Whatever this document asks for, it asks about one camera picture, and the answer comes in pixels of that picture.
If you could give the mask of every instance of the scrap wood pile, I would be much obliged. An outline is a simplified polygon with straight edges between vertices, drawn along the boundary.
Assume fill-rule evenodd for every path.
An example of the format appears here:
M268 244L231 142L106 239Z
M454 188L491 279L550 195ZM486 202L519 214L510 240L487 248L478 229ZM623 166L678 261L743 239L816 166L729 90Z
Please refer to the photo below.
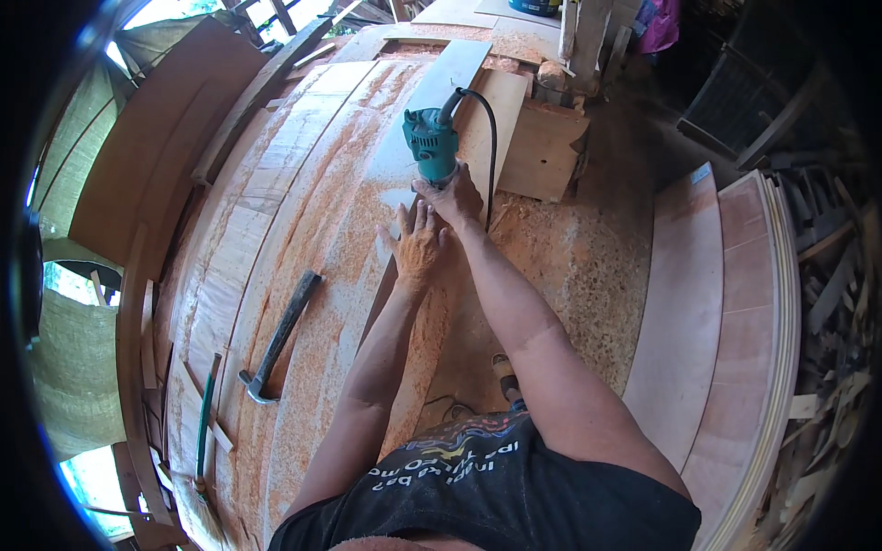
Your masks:
M822 503L869 400L877 331L877 207L828 168L773 176L796 227L803 350L778 462L743 540L749 549L789 548ZM861 182L851 176L846 182Z

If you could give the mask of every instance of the broom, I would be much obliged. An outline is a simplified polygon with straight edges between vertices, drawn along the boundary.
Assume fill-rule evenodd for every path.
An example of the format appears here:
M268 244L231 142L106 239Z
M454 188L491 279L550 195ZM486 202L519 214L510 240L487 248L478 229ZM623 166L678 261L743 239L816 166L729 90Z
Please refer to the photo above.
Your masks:
M175 494L184 510L188 511L193 524L201 528L214 541L226 541L221 522L208 503L208 492L204 478L206 462L206 433L211 418L212 395L214 394L214 378L221 366L221 355L214 354L211 373L206 381L206 392L202 395L202 410L199 414L199 433L196 444L196 478L187 474L173 473Z

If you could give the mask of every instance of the hand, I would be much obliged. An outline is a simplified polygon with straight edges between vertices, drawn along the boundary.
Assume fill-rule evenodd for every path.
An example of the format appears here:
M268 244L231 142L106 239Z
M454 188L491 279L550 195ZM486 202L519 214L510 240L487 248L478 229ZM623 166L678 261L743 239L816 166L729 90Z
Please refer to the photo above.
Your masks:
M407 223L407 208L403 204L398 204L395 214L401 228L401 241L395 241L385 227L377 226L377 235L395 256L398 266L395 285L404 285L416 292L425 291L440 264L438 260L447 249L449 230L446 227L438 229L435 209L422 199L416 203L413 232Z
M468 165L460 160L456 162L459 170L443 190L436 190L425 180L411 182L414 189L426 197L429 204L437 209L441 218L453 229L461 227L469 220L478 220L484 207L481 194L475 189L472 176L468 173Z

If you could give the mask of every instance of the pink cloth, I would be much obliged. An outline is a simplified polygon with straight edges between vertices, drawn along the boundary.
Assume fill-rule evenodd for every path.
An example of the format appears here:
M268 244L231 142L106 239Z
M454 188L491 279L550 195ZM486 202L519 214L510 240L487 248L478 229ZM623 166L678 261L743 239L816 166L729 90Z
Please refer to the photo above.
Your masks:
M652 0L658 13L637 42L637 53L652 54L670 48L680 38L680 0Z

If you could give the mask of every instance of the black t-shirt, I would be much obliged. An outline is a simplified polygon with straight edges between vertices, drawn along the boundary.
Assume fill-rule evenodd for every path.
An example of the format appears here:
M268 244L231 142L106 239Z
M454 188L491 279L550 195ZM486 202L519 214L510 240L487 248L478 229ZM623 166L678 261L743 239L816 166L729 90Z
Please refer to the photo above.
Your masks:
M528 412L438 425L349 491L286 520L270 549L327 549L365 536L440 532L496 549L683 549L701 523L689 500L620 466L545 447Z

